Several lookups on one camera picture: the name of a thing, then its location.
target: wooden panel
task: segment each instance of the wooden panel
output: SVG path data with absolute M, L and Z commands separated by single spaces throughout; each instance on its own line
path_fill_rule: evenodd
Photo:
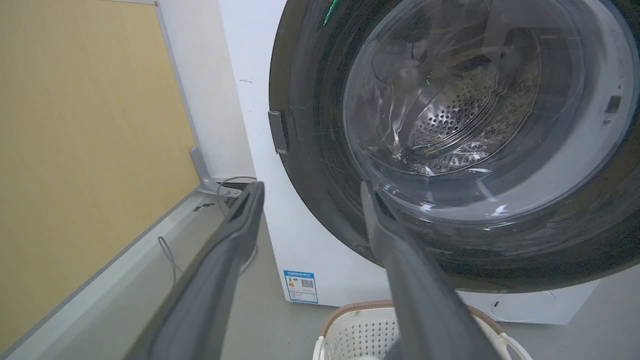
M 0 351 L 198 185 L 152 5 L 0 1 Z

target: metal bracket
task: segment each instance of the metal bracket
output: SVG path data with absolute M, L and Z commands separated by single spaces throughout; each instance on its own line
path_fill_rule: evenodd
M 224 197 L 238 197 L 242 194 L 241 190 L 220 186 L 220 184 L 211 179 L 209 169 L 207 169 L 207 163 L 204 161 L 204 156 L 202 156 L 202 151 L 200 151 L 197 146 L 192 147 L 189 153 L 191 154 L 193 165 L 196 167 L 196 172 L 200 179 L 199 192 L 212 193 Z

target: blue sticker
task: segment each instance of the blue sticker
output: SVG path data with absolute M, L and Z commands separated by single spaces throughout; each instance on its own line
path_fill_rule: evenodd
M 316 278 L 313 273 L 284 270 L 284 281 L 287 283 L 291 301 L 318 303 Z

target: cable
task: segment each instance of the cable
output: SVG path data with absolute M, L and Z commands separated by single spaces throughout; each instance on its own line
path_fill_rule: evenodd
M 169 245 L 166 243 L 166 241 L 162 236 L 158 236 L 158 244 L 160 244 L 160 248 L 162 249 L 162 252 L 164 252 L 164 256 L 166 256 L 166 258 L 169 260 L 169 262 L 173 267 L 173 285 L 175 285 L 175 282 L 178 279 L 178 275 L 176 274 L 176 271 L 178 271 L 180 274 L 184 274 L 184 272 L 178 266 L 178 264 L 175 263 L 175 260 L 173 258 L 173 253 L 171 252 L 171 248 L 169 248 Z
M 235 180 L 235 179 L 251 179 L 251 180 L 257 180 L 255 177 L 253 176 L 234 176 L 234 177 L 230 177 L 228 179 L 224 179 L 219 185 L 218 185 L 218 191 L 216 192 L 216 202 L 218 203 L 218 207 L 220 208 L 220 212 L 222 213 L 223 216 L 226 216 L 227 214 L 225 213 L 224 210 L 222 210 L 222 205 L 220 205 L 220 189 L 222 188 L 222 186 L 231 181 L 231 180 Z M 249 259 L 242 264 L 242 266 L 240 266 L 240 275 L 242 275 L 242 273 L 249 267 L 249 265 L 251 265 L 251 263 L 253 263 L 253 259 L 255 259 L 255 257 L 258 254 L 258 244 L 255 244 L 255 247 L 253 248 L 253 252 L 251 253 L 251 256 L 249 257 Z

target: white laundry basket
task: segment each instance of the white laundry basket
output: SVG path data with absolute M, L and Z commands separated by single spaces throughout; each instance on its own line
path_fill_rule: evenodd
M 473 307 L 468 309 L 505 360 L 511 360 L 508 346 L 521 359 L 531 360 L 524 348 L 489 316 Z M 396 310 L 391 301 L 343 306 L 325 323 L 316 342 L 313 360 L 348 360 L 363 356 L 382 359 L 399 337 Z

